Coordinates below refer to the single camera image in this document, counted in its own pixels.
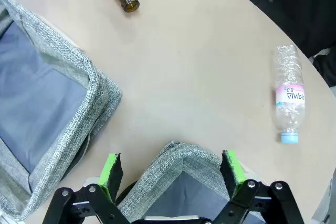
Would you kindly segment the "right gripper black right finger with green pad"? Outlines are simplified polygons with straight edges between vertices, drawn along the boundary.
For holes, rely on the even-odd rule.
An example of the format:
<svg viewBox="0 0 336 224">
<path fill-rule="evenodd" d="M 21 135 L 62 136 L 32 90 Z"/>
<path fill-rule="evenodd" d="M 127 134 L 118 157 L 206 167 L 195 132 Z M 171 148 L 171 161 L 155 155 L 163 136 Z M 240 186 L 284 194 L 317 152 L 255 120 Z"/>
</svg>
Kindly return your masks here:
<svg viewBox="0 0 336 224">
<path fill-rule="evenodd" d="M 220 223 L 243 223 L 250 212 L 259 212 L 265 223 L 304 223 L 285 181 L 266 186 L 247 179 L 232 150 L 223 151 L 220 172 L 229 194 L 229 202 L 219 213 Z"/>
</svg>

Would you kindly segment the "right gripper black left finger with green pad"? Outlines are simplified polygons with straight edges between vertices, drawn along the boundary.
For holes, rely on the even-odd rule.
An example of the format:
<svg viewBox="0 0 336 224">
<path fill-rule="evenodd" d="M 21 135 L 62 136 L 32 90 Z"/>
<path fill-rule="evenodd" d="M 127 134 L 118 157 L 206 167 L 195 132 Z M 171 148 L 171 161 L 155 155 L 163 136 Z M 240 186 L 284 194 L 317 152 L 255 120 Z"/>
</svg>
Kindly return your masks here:
<svg viewBox="0 0 336 224">
<path fill-rule="evenodd" d="M 122 176 L 120 154 L 110 154 L 97 183 L 79 191 L 66 187 L 55 191 L 43 223 L 83 223 L 91 216 L 100 223 L 129 223 L 116 205 Z"/>
</svg>

